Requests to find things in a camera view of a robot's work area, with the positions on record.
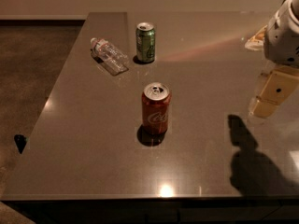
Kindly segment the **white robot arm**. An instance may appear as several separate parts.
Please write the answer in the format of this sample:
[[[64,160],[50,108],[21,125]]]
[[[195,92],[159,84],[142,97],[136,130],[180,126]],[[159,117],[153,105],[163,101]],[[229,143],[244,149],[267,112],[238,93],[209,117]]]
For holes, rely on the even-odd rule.
[[[270,21],[245,48],[263,51],[269,61],[261,72],[249,113],[270,117],[299,85],[299,0],[284,0]]]

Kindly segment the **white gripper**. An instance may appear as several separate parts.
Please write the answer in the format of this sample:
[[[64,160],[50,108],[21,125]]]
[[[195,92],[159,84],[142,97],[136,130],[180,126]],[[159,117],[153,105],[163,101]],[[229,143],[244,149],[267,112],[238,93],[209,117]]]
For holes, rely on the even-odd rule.
[[[266,59],[288,66],[277,66],[261,73],[259,90],[250,104],[252,116],[266,119],[299,85],[299,0],[285,0],[270,19],[246,43],[253,51],[264,49]]]

